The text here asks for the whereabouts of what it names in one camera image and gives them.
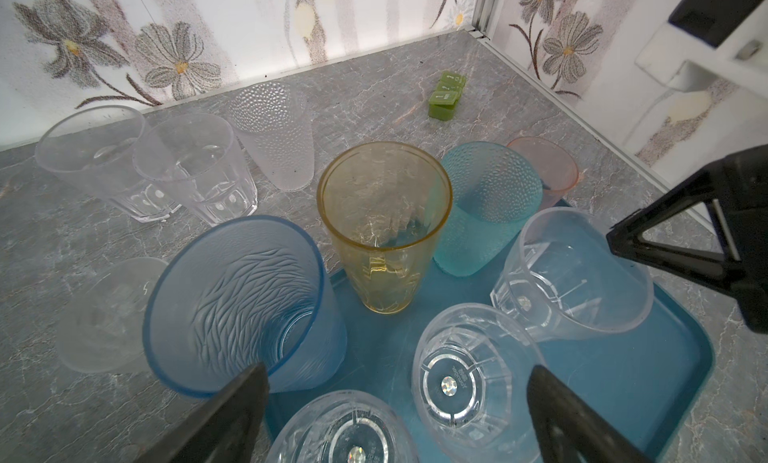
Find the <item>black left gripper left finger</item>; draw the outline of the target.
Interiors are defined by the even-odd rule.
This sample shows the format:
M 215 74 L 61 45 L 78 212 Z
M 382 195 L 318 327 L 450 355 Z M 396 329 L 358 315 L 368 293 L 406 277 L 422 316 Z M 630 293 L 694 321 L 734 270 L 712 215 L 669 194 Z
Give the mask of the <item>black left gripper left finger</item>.
M 263 363 L 243 370 L 139 462 L 249 462 L 267 407 Z

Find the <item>blue plastic cup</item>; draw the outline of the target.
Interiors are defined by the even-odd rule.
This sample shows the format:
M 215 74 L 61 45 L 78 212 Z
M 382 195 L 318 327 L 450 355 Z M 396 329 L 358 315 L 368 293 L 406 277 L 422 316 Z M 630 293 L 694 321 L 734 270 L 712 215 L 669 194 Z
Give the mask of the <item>blue plastic cup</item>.
M 174 391 L 209 398 L 262 363 L 273 393 L 320 386 L 341 367 L 347 330 L 320 250 L 283 218 L 236 218 L 168 264 L 149 298 L 143 347 Z

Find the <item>clear faceted cup back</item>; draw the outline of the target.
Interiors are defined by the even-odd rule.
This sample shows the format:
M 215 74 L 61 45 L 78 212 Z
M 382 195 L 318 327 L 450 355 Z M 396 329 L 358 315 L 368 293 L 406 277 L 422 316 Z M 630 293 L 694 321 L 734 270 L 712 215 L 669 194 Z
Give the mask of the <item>clear faceted cup back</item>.
M 35 159 L 61 180 L 141 223 L 164 220 L 181 205 L 133 164 L 135 143 L 147 130 L 145 117 L 128 106 L 82 110 L 43 135 Z

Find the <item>pink plastic cup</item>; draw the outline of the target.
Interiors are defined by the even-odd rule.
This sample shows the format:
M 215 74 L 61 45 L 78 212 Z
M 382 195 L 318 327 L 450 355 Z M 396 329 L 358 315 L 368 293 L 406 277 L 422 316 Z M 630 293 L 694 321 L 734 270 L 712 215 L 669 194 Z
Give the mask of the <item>pink plastic cup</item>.
M 533 166 L 542 182 L 542 201 L 538 210 L 554 206 L 579 182 L 574 158 L 561 146 L 540 137 L 519 137 L 507 144 Z

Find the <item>yellow plastic cup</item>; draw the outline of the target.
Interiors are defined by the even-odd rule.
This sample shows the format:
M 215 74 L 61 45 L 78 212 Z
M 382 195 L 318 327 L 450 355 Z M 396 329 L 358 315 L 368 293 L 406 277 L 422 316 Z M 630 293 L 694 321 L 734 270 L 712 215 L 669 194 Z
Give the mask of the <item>yellow plastic cup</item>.
M 320 217 L 343 269 L 369 310 L 394 314 L 414 299 L 452 209 L 441 163 L 401 142 L 354 146 L 324 170 Z

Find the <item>teal dotted plastic cup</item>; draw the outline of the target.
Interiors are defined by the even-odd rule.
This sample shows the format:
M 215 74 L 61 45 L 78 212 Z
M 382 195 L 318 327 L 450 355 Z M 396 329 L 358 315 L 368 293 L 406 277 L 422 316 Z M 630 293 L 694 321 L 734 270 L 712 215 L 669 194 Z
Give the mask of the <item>teal dotted plastic cup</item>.
M 496 257 L 538 211 L 543 185 L 526 158 L 497 143 L 458 145 L 441 164 L 453 206 L 434 260 L 444 272 L 466 277 Z

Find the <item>clear faceted cup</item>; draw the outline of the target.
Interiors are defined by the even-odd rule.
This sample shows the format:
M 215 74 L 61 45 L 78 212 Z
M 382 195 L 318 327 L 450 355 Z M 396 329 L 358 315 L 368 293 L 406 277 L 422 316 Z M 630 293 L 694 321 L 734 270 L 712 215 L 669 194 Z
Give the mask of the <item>clear faceted cup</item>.
M 145 117 L 128 106 L 82 110 L 43 135 L 35 159 L 61 180 L 141 223 L 164 220 L 181 205 L 133 164 L 135 143 L 147 130 Z
M 319 396 L 283 427 L 268 462 L 417 462 L 403 420 L 379 398 L 357 390 Z
M 414 355 L 417 412 L 453 462 L 537 462 L 526 387 L 545 359 L 512 317 L 481 303 L 440 312 Z
M 518 234 L 492 305 L 536 342 L 583 340 L 639 326 L 653 305 L 653 281 L 642 264 L 610 250 L 608 227 L 567 206 L 533 215 Z
M 249 216 L 258 191 L 230 123 L 190 113 L 172 117 L 144 133 L 133 163 L 143 177 L 210 226 Z

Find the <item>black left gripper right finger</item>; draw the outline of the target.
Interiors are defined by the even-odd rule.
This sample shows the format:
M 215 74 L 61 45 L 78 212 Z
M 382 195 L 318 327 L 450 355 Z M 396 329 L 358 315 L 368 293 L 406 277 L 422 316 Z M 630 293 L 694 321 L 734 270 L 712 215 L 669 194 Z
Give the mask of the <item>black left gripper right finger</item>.
M 546 367 L 533 368 L 526 398 L 543 461 L 649 460 Z

